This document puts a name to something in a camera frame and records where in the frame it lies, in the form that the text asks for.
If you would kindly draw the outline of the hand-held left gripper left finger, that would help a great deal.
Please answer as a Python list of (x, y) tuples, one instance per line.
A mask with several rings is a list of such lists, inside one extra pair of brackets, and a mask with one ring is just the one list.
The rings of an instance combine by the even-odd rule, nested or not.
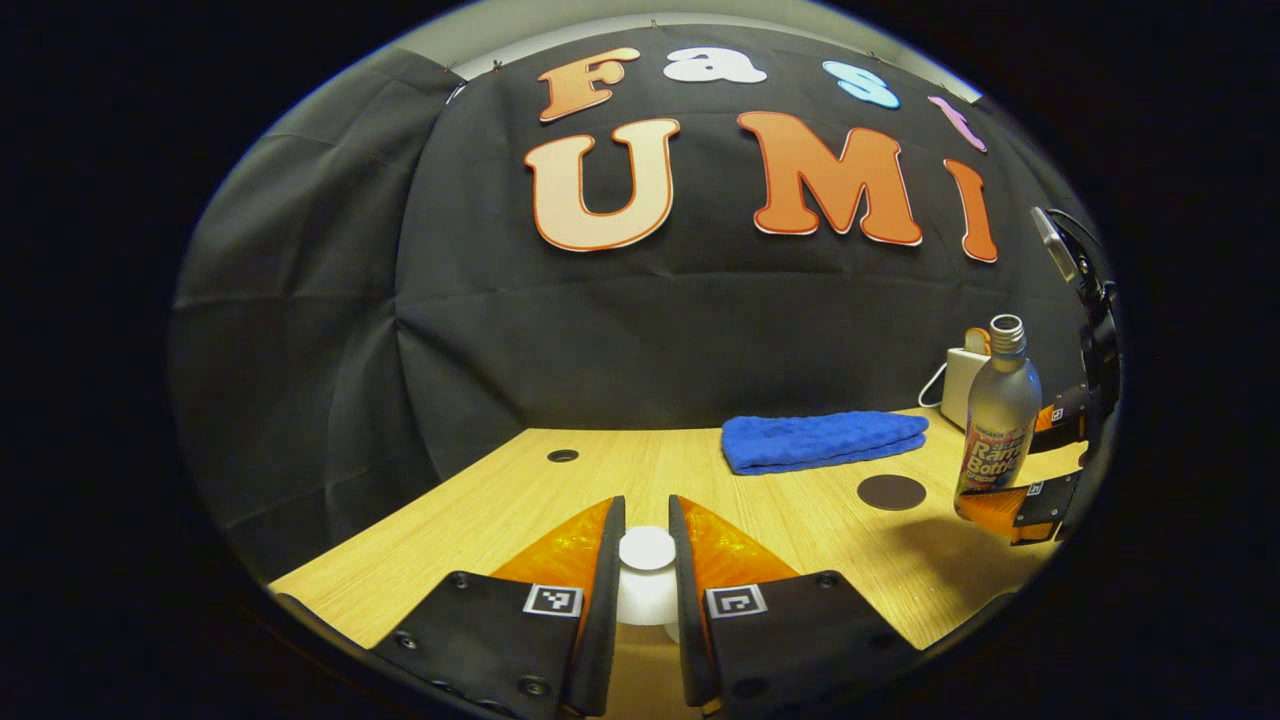
[(483, 717), (588, 719), (607, 708), (626, 502), (613, 496), (490, 574), (448, 573), (370, 655)]

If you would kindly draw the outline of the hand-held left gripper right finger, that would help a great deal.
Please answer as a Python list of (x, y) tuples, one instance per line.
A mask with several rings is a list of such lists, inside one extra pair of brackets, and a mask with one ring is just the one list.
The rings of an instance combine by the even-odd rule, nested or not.
[(922, 657), (836, 570), (803, 574), (669, 497), (684, 696), (707, 719), (835, 719)]

